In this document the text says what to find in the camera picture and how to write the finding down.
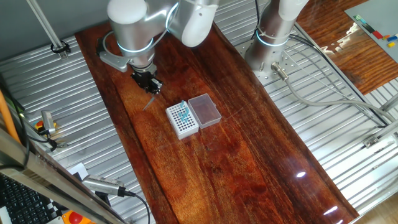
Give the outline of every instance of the robotic arm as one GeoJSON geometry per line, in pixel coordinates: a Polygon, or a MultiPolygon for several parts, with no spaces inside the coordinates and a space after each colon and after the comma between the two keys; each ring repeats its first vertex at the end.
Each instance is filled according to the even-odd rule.
{"type": "Polygon", "coordinates": [[[218,0],[110,0],[107,13],[123,57],[107,52],[101,44],[104,39],[99,40],[97,54],[121,72],[129,64],[134,70],[131,77],[142,89],[159,93],[155,44],[169,31],[187,47],[196,47],[208,35],[217,8],[218,0]],[[158,34],[162,35],[154,42],[158,34]]]}
{"type": "MultiPolygon", "coordinates": [[[[272,72],[279,63],[285,43],[300,11],[308,0],[271,0],[264,9],[254,43],[245,60],[253,70],[272,72]]],[[[218,8],[218,0],[110,0],[109,21],[123,57],[106,49],[106,38],[99,40],[97,54],[110,66],[127,71],[147,93],[160,92],[156,79],[154,46],[167,31],[187,47],[196,47],[208,35],[218,8]],[[154,36],[162,34],[155,42],[154,36]]]]}

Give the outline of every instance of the aluminum grating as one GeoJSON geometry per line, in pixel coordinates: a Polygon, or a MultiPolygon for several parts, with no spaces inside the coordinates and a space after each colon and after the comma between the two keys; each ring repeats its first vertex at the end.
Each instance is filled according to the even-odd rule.
{"type": "MultiPolygon", "coordinates": [[[[261,9],[265,2],[259,1],[261,9]]],[[[250,39],[256,26],[254,1],[227,2],[218,9],[215,22],[233,45],[241,44],[237,46],[239,50],[245,45],[242,43],[250,39]]],[[[53,137],[68,142],[67,149],[52,154],[62,166],[70,168],[82,162],[89,174],[123,181],[127,188],[143,196],[75,38],[64,41],[72,48],[68,60],[59,60],[58,55],[43,47],[0,62],[0,72],[13,94],[27,108],[26,115],[30,122],[41,118],[40,110],[52,111],[58,124],[57,134],[53,137]]],[[[312,49],[293,40],[287,45],[291,46],[286,49],[289,55],[314,77],[324,83],[330,83],[329,78],[345,95],[359,99],[349,84],[312,49]]],[[[285,68],[294,88],[306,99],[343,99],[308,74],[298,72],[299,68],[288,57],[284,58],[284,62],[287,63],[285,68]]],[[[364,213],[396,192],[397,187],[391,185],[398,175],[395,165],[398,164],[398,148],[395,143],[388,140],[383,146],[378,144],[369,149],[362,143],[380,130],[375,122],[353,106],[305,106],[291,95],[277,75],[263,77],[261,81],[277,107],[359,213],[364,213]]],[[[367,98],[376,106],[384,103],[390,95],[398,92],[398,82],[393,81],[385,90],[372,92],[373,98],[370,94],[367,98]]],[[[398,110],[391,114],[398,118],[398,110]]],[[[109,199],[122,217],[146,223],[146,210],[141,201],[116,196],[109,199]]]]}
{"type": "MultiPolygon", "coordinates": [[[[268,0],[258,0],[260,12],[268,0]]],[[[225,37],[238,45],[250,40],[257,25],[254,0],[237,0],[218,8],[214,21],[225,37]]]]}
{"type": "MultiPolygon", "coordinates": [[[[76,39],[64,41],[72,50],[69,59],[61,61],[44,47],[0,62],[0,73],[25,107],[29,122],[39,121],[41,110],[52,112],[57,122],[52,139],[68,143],[66,149],[50,153],[57,162],[66,169],[82,162],[89,174],[118,179],[144,197],[76,39]]],[[[123,218],[147,223],[139,199],[110,196],[109,201],[123,218]]]]}

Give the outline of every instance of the transparent lid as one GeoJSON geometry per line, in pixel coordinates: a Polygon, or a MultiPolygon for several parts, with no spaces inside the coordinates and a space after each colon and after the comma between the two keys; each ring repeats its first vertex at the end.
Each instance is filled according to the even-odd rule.
{"type": "Polygon", "coordinates": [[[200,128],[209,127],[221,119],[220,112],[207,93],[188,100],[188,106],[200,128]]]}

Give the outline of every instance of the wooden tabletop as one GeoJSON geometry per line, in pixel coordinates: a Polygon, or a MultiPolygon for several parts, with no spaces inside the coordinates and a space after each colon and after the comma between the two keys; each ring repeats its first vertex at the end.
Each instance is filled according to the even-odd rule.
{"type": "Polygon", "coordinates": [[[365,95],[398,77],[398,64],[344,11],[366,0],[310,0],[298,24],[365,95]]]}
{"type": "MultiPolygon", "coordinates": [[[[157,223],[335,224],[358,216],[216,27],[194,49],[171,35],[160,41],[164,86],[145,111],[150,95],[132,70],[121,73],[95,54],[110,29],[76,38],[157,223]],[[165,109],[204,93],[221,121],[178,140],[165,109]]],[[[108,42],[119,51],[113,36],[108,42]]]]}

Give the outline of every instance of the orange cable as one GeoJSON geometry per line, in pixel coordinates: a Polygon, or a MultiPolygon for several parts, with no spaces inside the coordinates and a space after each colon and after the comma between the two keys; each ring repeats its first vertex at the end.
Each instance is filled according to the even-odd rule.
{"type": "Polygon", "coordinates": [[[4,96],[2,92],[0,91],[0,112],[4,118],[4,122],[6,124],[8,133],[19,143],[21,144],[21,141],[19,140],[19,136],[17,134],[17,130],[15,129],[14,122],[12,121],[12,117],[10,114],[10,110],[7,106],[6,99],[4,99],[4,96]]]}

